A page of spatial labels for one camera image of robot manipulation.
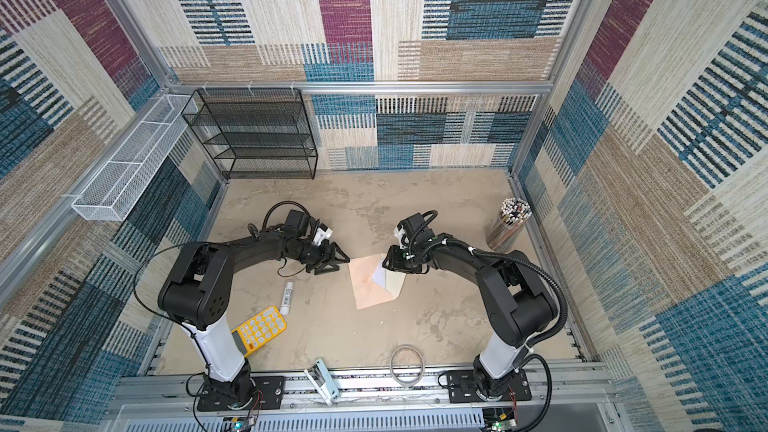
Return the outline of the pink envelope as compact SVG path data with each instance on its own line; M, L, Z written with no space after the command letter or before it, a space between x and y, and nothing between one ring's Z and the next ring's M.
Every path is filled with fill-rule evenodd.
M356 308L370 308L397 299L405 274L383 267L385 254L352 259L349 274Z

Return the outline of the white letter with green border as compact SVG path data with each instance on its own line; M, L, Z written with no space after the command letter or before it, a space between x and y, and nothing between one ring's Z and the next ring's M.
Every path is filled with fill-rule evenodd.
M384 290L387 289L388 275L389 275L389 270L384 267L385 259L386 259L386 255L381 254L380 260L378 261L371 276L372 282Z

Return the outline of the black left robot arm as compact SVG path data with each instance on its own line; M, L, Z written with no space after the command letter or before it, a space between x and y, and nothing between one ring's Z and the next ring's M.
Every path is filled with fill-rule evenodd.
M350 257L331 240L332 235L302 204L280 201L268 209L260 228L250 223L243 238L177 244L179 255L158 293L157 309L139 297L139 273L134 273L135 300L186 331L203 360L203 387L196 398L217 397L231 410L256 402L250 364L226 318L234 275L270 260L296 261L313 275L337 272Z

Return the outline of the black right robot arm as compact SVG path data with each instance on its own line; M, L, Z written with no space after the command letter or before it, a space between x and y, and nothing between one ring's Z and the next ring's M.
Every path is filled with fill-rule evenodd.
M473 380L480 399L499 400L535 345L564 328L564 292L519 251L486 251L450 234L434 233L430 224L436 216L432 210L400 221L394 229L397 243L389 248L383 267L404 274L440 269L477 286L492 334L474 360Z

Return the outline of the white glue stick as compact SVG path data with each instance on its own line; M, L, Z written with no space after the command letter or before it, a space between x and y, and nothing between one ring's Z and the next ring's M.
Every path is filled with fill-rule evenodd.
M286 316L290 312L294 290L295 290L295 282L287 281L285 283L283 297L280 304L280 314L283 316Z

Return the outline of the yellow calculator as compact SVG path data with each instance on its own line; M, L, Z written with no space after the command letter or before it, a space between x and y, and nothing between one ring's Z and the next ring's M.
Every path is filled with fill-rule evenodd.
M248 358L287 329L287 322L280 309L271 305L247 319L232 331L235 344Z

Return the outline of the light blue stapler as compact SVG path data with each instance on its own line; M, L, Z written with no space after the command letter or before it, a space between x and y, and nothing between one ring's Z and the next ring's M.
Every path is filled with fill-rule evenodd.
M333 405L339 398L340 391L324 360L318 358L303 373L325 404L328 406Z

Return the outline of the cup of pencils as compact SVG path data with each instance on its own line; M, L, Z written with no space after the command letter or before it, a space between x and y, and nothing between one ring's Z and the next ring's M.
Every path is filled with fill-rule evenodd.
M509 252L531 215L532 208L526 201L515 197L504 199L495 221L487 231L488 247L496 252Z

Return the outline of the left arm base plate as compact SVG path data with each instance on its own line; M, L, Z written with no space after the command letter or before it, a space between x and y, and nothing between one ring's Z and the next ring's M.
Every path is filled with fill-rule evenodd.
M204 381L197 397L197 412L248 412L253 406L261 410L278 410L282 404L285 376L244 376L234 382Z

